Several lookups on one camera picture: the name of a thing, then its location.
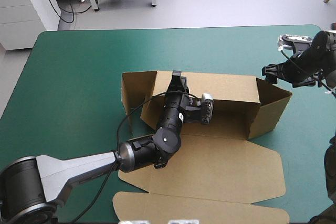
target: cardboard box lid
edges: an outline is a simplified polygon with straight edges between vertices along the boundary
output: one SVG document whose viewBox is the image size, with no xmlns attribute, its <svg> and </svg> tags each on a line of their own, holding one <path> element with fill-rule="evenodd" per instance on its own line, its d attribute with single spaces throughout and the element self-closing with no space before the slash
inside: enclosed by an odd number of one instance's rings
<svg viewBox="0 0 336 224">
<path fill-rule="evenodd" d="M 183 125 L 182 146 L 165 169 L 149 166 L 129 174 L 119 172 L 122 180 L 149 194 L 115 195 L 118 217 L 149 219 L 153 224 L 180 217 L 199 218 L 202 224 L 288 223 L 289 217 L 281 209 L 250 205 L 282 196 L 286 189 L 280 155 L 247 139 L 274 128 L 290 92 L 253 76 L 182 75 L 187 77 L 191 93 L 200 97 L 208 92 L 214 97 L 212 121 L 209 125 Z M 122 102 L 126 112 L 166 91 L 170 79 L 171 72 L 165 71 L 124 73 Z M 144 106 L 141 118 L 155 127 L 162 106 L 163 99 L 153 100 Z M 132 211 L 125 211 L 125 206 Z M 155 212 L 156 206 L 167 207 Z"/>
</svg>

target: green table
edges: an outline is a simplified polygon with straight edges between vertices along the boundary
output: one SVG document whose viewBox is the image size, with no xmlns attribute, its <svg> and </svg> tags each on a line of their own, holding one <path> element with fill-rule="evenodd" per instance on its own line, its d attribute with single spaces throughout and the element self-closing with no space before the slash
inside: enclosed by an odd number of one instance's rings
<svg viewBox="0 0 336 224">
<path fill-rule="evenodd" d="M 175 69 L 260 77 L 263 66 L 284 61 L 277 51 L 280 34 L 314 36 L 319 30 L 305 25 L 45 32 L 0 120 L 0 166 L 26 155 L 71 158 L 115 148 L 124 116 L 122 72 Z M 279 86 L 292 90 L 282 81 Z M 334 109 L 323 89 L 295 89 L 276 129 L 253 140 L 281 154 L 287 187 L 283 197 L 258 205 L 283 208 L 291 221 L 307 221 L 331 204 L 323 156 L 334 133 Z M 134 136 L 149 131 L 140 120 L 134 122 Z M 131 137 L 127 127 L 122 136 Z M 58 211 L 60 221 L 84 209 L 101 182 L 75 188 Z M 114 173 L 81 221 L 117 221 L 112 197 L 121 190 L 139 191 Z"/>
</svg>

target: black cable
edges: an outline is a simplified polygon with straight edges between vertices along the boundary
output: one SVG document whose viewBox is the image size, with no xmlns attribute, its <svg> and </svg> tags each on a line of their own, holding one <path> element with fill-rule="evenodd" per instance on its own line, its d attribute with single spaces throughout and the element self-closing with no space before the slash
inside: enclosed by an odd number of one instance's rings
<svg viewBox="0 0 336 224">
<path fill-rule="evenodd" d="M 309 220 L 308 224 L 315 224 L 315 223 L 319 222 L 320 220 L 329 220 L 333 223 L 336 223 L 336 219 L 333 218 L 333 217 L 324 216 L 324 215 L 316 215 Z"/>
<path fill-rule="evenodd" d="M 90 5 L 87 9 L 82 10 L 82 11 L 80 11 L 80 12 L 69 12 L 68 10 L 65 10 L 65 9 L 63 9 L 63 8 L 60 7 L 60 9 L 63 10 L 64 12 L 66 12 L 66 13 L 73 13 L 73 14 L 81 14 L 81 13 L 85 13 L 85 12 L 87 12 L 90 8 L 91 8 L 91 5 Z"/>
<path fill-rule="evenodd" d="M 136 110 L 138 110 L 139 108 L 141 108 L 144 104 L 148 103 L 149 101 L 161 96 L 161 95 L 164 95 L 164 94 L 171 94 L 171 93 L 179 93 L 179 94 L 186 94 L 186 95 L 190 95 L 191 97 L 194 97 L 195 99 L 198 99 L 197 96 L 193 95 L 193 94 L 190 94 L 190 93 L 187 93 L 187 92 L 182 92 L 182 91 L 167 91 L 167 92 L 162 92 L 160 94 L 157 94 L 157 95 L 154 95 L 152 96 L 151 98 L 147 99 L 146 101 L 144 101 L 143 103 L 141 103 L 139 106 L 137 106 L 134 110 L 132 110 L 128 115 L 126 115 L 123 120 L 120 122 L 118 128 L 117 128 L 117 150 L 118 150 L 118 153 L 120 153 L 120 141 L 119 141 L 119 130 L 120 130 L 120 127 L 122 126 L 122 124 L 126 121 L 127 118 L 129 118 Z"/>
<path fill-rule="evenodd" d="M 304 71 L 302 68 L 300 68 L 291 58 L 289 58 L 283 50 L 280 51 L 282 53 L 283 56 L 286 57 L 287 60 L 289 60 L 294 66 L 296 66 L 300 71 L 302 71 L 303 73 L 305 73 L 306 75 L 308 75 L 311 79 L 313 79 L 314 81 L 316 81 L 317 83 L 321 83 L 321 85 L 323 87 L 325 87 L 328 91 L 331 91 L 331 89 L 325 85 L 322 81 L 319 81 L 319 79 L 315 78 L 313 75 L 308 74 L 306 71 Z M 336 98 L 336 93 L 331 91 L 331 94 Z"/>
<path fill-rule="evenodd" d="M 58 16 L 63 22 L 68 23 L 68 24 L 71 24 L 71 23 L 73 23 L 73 22 L 75 21 L 75 15 L 74 15 L 74 14 L 72 15 L 72 21 L 66 21 L 65 19 L 63 19 L 63 18 L 58 14 L 58 12 L 57 12 L 56 9 L 54 8 L 54 6 L 53 6 L 51 0 L 49 0 L 49 3 L 50 3 L 50 5 L 51 5 L 51 7 L 53 8 L 54 12 L 57 14 L 57 16 Z"/>
<path fill-rule="evenodd" d="M 93 198 L 93 200 L 91 201 L 91 203 L 75 218 L 75 219 L 73 219 L 71 222 L 69 222 L 68 224 L 74 224 L 77 220 L 79 220 L 88 210 L 90 210 L 90 208 L 96 203 L 96 201 L 97 201 L 97 199 L 99 198 L 99 196 L 100 196 L 100 194 L 101 194 L 101 192 L 103 191 L 103 189 L 104 189 L 104 187 L 105 187 L 105 185 L 106 185 L 106 182 L 107 182 L 107 180 L 109 179 L 109 177 L 110 177 L 110 175 L 111 175 L 111 173 L 114 171 L 114 170 L 116 170 L 116 168 L 117 168 L 117 165 L 118 165 L 118 163 L 117 162 L 115 162 L 112 166 L 111 166 L 111 168 L 110 168 L 110 170 L 109 170 L 109 172 L 106 174 L 106 177 L 105 177 L 105 179 L 104 179 L 104 181 L 103 181 L 103 183 L 101 184 L 101 186 L 100 186 L 100 188 L 99 188 L 99 190 L 98 190 L 98 192 L 97 192 L 97 194 L 96 194 L 96 196 Z"/>
<path fill-rule="evenodd" d="M 74 12 L 74 8 L 72 7 L 72 4 L 70 2 L 70 0 L 67 0 L 69 5 L 70 5 L 70 8 L 71 8 L 71 12 L 72 12 L 72 22 L 74 22 L 75 20 L 75 12 Z"/>
</svg>

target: cardboard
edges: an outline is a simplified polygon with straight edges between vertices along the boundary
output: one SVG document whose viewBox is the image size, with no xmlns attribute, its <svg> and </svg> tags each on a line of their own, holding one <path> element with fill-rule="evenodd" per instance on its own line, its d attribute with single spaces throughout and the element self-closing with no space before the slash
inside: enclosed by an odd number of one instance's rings
<svg viewBox="0 0 336 224">
<path fill-rule="evenodd" d="M 124 73 L 126 113 L 167 90 L 171 72 Z M 214 98 L 209 125 L 184 124 L 182 146 L 164 169 L 152 166 L 119 177 L 148 194 L 117 193 L 113 205 L 120 220 L 199 219 L 206 223 L 288 223 L 281 209 L 251 205 L 285 194 L 281 157 L 248 139 L 276 126 L 291 93 L 254 76 L 188 73 L 190 93 Z M 141 118 L 155 128 L 163 98 L 143 107 Z"/>
</svg>

